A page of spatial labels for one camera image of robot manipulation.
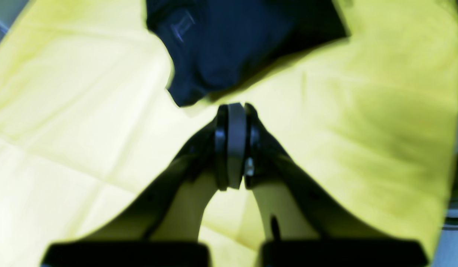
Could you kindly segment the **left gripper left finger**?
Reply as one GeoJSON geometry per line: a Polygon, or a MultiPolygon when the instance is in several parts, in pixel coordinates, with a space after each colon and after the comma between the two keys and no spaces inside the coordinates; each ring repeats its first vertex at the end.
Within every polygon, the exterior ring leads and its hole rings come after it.
{"type": "Polygon", "coordinates": [[[118,216],[85,237],[49,246],[43,267],[211,267],[198,242],[216,191],[239,189],[247,143],[240,103],[221,105],[170,165],[118,216]]]}

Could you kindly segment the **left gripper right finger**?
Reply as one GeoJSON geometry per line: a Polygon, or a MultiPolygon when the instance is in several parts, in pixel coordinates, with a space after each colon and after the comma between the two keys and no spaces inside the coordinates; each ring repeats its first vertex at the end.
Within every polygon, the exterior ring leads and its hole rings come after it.
{"type": "Polygon", "coordinates": [[[248,123],[246,188],[266,240],[258,267],[425,267],[419,241],[395,238],[353,215],[287,154],[254,106],[248,123]]]}

